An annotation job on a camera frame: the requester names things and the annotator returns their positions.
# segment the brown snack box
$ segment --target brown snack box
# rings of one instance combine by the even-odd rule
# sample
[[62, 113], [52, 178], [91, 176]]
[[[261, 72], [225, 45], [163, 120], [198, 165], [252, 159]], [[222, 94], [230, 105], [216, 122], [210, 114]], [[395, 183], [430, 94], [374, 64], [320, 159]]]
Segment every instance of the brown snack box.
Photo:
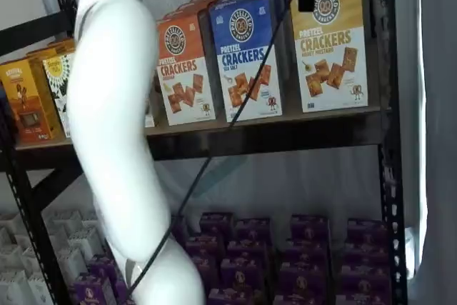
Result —
[[177, 96], [176, 94], [170, 95], [169, 102], [170, 102], [171, 110], [173, 111], [174, 114], [176, 112], [180, 112], [181, 105], [179, 105], [179, 102], [180, 102], [179, 96]]
[[322, 94], [321, 76], [318, 74], [311, 74], [306, 76], [306, 83], [308, 84], [309, 94], [311, 96], [318, 96]]
[[189, 105], [190, 107], [194, 107], [194, 99], [195, 99], [195, 89], [186, 86], [186, 96], [184, 97], [184, 103]]
[[250, 78], [249, 79], [249, 89], [251, 89], [251, 87], [253, 87], [251, 96], [249, 98], [251, 98], [252, 100], [257, 101], [258, 92], [260, 91], [261, 80], [260, 79], [257, 80], [255, 85], [254, 85], [254, 80], [255, 80], [255, 78]]
[[328, 69], [327, 60], [320, 60], [314, 64], [316, 67], [316, 73], [321, 76], [321, 82], [328, 80], [328, 75], [330, 74], [330, 70]]
[[348, 46], [344, 49], [343, 69], [345, 71], [354, 72], [356, 70], [357, 51], [358, 49], [349, 48]]
[[194, 86], [195, 92], [198, 92], [198, 93], [203, 92], [203, 75], [194, 74], [193, 86]]
[[271, 76], [271, 66], [269, 64], [266, 64], [262, 68], [262, 72], [260, 74], [260, 82], [263, 85], [269, 85], [270, 84], [270, 76]]
[[248, 79], [246, 79], [245, 73], [235, 76], [235, 82], [236, 87], [238, 88], [238, 93], [245, 94], [248, 91]]
[[241, 95], [238, 92], [238, 87], [230, 87], [228, 89], [228, 94], [230, 95], [231, 105], [233, 107], [238, 107], [243, 103], [243, 99], [241, 99]]
[[177, 95], [179, 101], [183, 101], [186, 98], [184, 93], [183, 85], [181, 82], [173, 85], [173, 91]]
[[343, 67], [339, 64], [332, 64], [330, 74], [328, 75], [327, 84], [329, 86], [335, 87], [336, 89], [339, 89], [343, 75]]
[[6, 62], [0, 65], [0, 78], [21, 142], [34, 143], [63, 136], [40, 58]]

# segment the yellow crackers box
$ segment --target yellow crackers box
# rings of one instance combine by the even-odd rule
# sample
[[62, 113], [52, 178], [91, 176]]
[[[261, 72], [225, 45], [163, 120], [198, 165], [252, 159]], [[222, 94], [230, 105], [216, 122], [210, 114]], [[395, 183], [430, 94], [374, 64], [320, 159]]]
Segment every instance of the yellow crackers box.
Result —
[[303, 112], [368, 105], [362, 0], [291, 5]]
[[0, 78], [22, 142], [38, 142], [62, 135], [39, 58], [0, 65]]

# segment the pretzel crackers box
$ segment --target pretzel crackers box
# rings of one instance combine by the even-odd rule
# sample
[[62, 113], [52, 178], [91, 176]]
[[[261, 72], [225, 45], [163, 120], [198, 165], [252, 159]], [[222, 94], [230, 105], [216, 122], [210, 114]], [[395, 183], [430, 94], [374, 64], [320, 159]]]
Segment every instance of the pretzel crackers box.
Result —
[[274, 0], [223, 0], [210, 13], [227, 121], [235, 117], [250, 89], [238, 120], [282, 115], [278, 40], [254, 83], [276, 24]]
[[362, 0], [291, 5], [303, 112], [368, 106]]
[[21, 142], [34, 143], [62, 136], [59, 117], [39, 57], [0, 65], [0, 78]]
[[158, 30], [157, 73], [169, 124], [216, 119], [219, 75], [205, 3], [177, 11]]

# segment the honey mustard crackers box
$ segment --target honey mustard crackers box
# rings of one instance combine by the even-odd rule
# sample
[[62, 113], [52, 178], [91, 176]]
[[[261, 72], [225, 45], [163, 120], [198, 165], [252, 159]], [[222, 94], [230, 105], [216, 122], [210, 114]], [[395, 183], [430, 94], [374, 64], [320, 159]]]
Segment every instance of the honey mustard crackers box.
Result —
[[368, 106], [362, 0], [314, 0], [291, 11], [303, 112]]

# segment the orange crackers box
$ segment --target orange crackers box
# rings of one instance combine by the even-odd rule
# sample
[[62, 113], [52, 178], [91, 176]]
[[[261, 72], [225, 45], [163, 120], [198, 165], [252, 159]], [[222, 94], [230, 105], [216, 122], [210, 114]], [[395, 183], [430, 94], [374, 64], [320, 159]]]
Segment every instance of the orange crackers box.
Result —
[[0, 78], [24, 143], [62, 136], [59, 116], [41, 59], [20, 59], [0, 65]]
[[157, 74], [169, 124], [215, 119], [221, 87], [206, 5], [175, 11], [158, 30]]

